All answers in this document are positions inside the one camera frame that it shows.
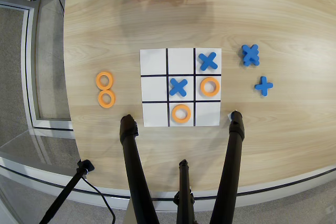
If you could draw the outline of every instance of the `black tripod leg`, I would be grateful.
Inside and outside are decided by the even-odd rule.
[[[66,185],[66,187],[61,191],[58,197],[55,199],[54,203],[49,207],[46,214],[43,216],[40,224],[47,224],[55,216],[59,208],[62,206],[63,202],[67,199],[71,191],[77,185],[78,181],[84,174],[88,174],[90,171],[94,170],[94,166],[89,160],[84,160],[83,162],[78,162],[79,168],[77,172]]]
[[[230,136],[223,167],[223,173],[219,184],[214,211],[210,224],[231,224],[235,211],[241,146],[245,137],[243,118],[237,111],[232,113],[230,124]]]
[[[127,115],[121,119],[120,125],[120,142],[124,151],[134,213],[138,224],[159,224],[136,147],[135,137],[138,136],[136,124],[133,117]]]
[[[193,224],[194,197],[189,184],[189,167],[187,160],[182,160],[180,166],[180,191],[175,195],[174,203],[177,204],[177,224]]]

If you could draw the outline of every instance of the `blue x piece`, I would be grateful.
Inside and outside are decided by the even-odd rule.
[[[242,46],[243,50],[243,61],[244,61],[244,66],[248,67],[253,63],[254,65],[258,66],[260,64],[259,62],[259,51],[258,51],[258,45],[253,45],[251,48],[248,45],[243,45]]]
[[[201,65],[202,71],[205,71],[208,67],[212,67],[213,69],[218,68],[218,65],[214,63],[214,59],[216,57],[215,52],[212,52],[208,57],[204,54],[200,54],[198,57],[203,61],[203,64]]]
[[[260,78],[261,84],[255,85],[256,90],[261,90],[261,94],[263,96],[267,96],[267,90],[273,88],[273,83],[267,82],[267,78],[265,76],[262,76]]]
[[[172,90],[169,92],[170,95],[175,95],[176,93],[180,93],[183,97],[187,95],[187,92],[185,92],[185,90],[183,89],[183,87],[188,84],[188,81],[186,79],[178,82],[174,78],[172,78],[170,80],[170,83],[173,85]]]

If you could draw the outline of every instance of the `tic-tac-toe board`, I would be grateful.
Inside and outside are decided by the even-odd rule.
[[[219,125],[221,48],[140,50],[145,127]]]

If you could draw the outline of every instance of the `game piece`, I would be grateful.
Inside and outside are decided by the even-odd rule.
[[[170,83],[173,85],[172,90],[169,92],[170,95],[175,95],[176,93],[180,93],[183,97],[187,95],[187,92],[185,92],[185,90],[183,89],[183,87],[188,84],[188,81],[186,79],[178,82],[175,80],[175,78],[172,78],[170,80]]]
[[[110,103],[105,103],[103,101],[103,95],[104,94],[107,94],[107,95],[109,95],[111,97],[111,102]],[[112,107],[114,105],[115,101],[116,101],[116,96],[114,95],[114,93],[113,93],[112,90],[106,89],[106,90],[100,91],[100,93],[98,95],[98,102],[99,102],[100,106],[102,106],[103,108],[108,109],[108,108],[110,108],[110,107]]]
[[[106,86],[104,86],[100,81],[100,78],[102,76],[106,76],[109,79],[109,83]],[[101,90],[101,92],[98,95],[98,102],[99,102],[100,106],[102,106],[103,108],[106,108],[106,109],[112,107],[114,105],[115,101],[116,101],[116,96],[114,95],[114,93],[111,90],[109,90],[113,85],[112,74],[109,73],[109,72],[100,72],[96,77],[96,85]],[[105,103],[103,101],[103,95],[104,94],[107,94],[111,97],[111,102],[110,103]]]
[[[205,85],[206,85],[207,82],[210,82],[210,81],[215,83],[216,88],[213,92],[206,92],[205,91]],[[201,82],[201,91],[207,97],[213,97],[213,96],[217,95],[220,87],[221,87],[221,85],[219,85],[219,82],[213,77],[207,77]]]
[[[185,110],[187,112],[187,116],[183,119],[178,118],[176,116],[176,112],[178,110]],[[179,104],[179,105],[174,107],[173,112],[172,112],[172,116],[173,116],[173,119],[176,123],[186,123],[186,122],[189,121],[189,119],[191,117],[191,110],[189,109],[189,107],[187,105]]]
[[[216,57],[215,52],[212,52],[208,57],[206,57],[204,54],[200,54],[198,57],[203,61],[203,64],[201,65],[202,71],[205,71],[208,67],[211,67],[213,69],[218,68],[218,65],[213,62]]]
[[[109,83],[104,86],[101,81],[100,81],[100,78],[102,76],[106,76],[108,79],[109,79]],[[96,77],[96,84],[97,84],[97,87],[101,90],[106,90],[106,89],[110,89],[113,85],[113,76],[111,73],[109,72],[100,72],[97,77]]]
[[[243,50],[243,61],[244,66],[248,67],[253,63],[254,65],[258,66],[260,64],[259,62],[259,51],[258,51],[258,45],[254,44],[251,48],[248,45],[242,46]]]
[[[261,84],[255,85],[255,89],[261,90],[261,94],[266,97],[268,93],[267,90],[273,88],[273,83],[267,82],[267,78],[265,76],[260,78],[260,82]]]

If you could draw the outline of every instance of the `orange o piece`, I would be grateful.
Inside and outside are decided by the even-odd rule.
[[[109,79],[109,83],[106,85],[106,86],[103,86],[103,84],[101,83],[100,81],[100,78],[102,76],[106,76],[108,79]],[[109,72],[100,72],[97,77],[96,77],[96,84],[97,84],[97,87],[101,90],[107,90],[107,89],[110,89],[113,85],[113,76],[111,73]]]
[[[178,118],[176,116],[176,112],[178,110],[185,110],[187,112],[187,116],[183,119]],[[191,110],[189,109],[189,107],[187,105],[179,104],[179,105],[175,106],[175,108],[173,109],[172,115],[173,115],[173,119],[176,123],[186,123],[186,122],[189,121],[189,119],[191,117]]]
[[[104,94],[108,94],[111,97],[111,102],[110,103],[105,103],[103,101],[103,95]],[[114,93],[112,92],[112,90],[102,90],[100,91],[99,95],[98,95],[98,102],[100,104],[100,106],[102,106],[103,108],[110,108],[114,105],[114,103],[116,102],[116,96],[114,95]]]
[[[208,83],[208,82],[213,82],[213,83],[215,83],[215,85],[216,85],[216,88],[215,88],[215,90],[213,91],[213,92],[206,92],[205,91],[205,84],[206,83]],[[201,91],[202,91],[202,93],[203,94],[205,94],[207,97],[213,97],[213,96],[215,96],[215,95],[217,95],[218,94],[218,92],[219,92],[219,82],[215,79],[215,78],[213,78],[213,77],[207,77],[207,78],[205,78],[202,82],[201,82]]]

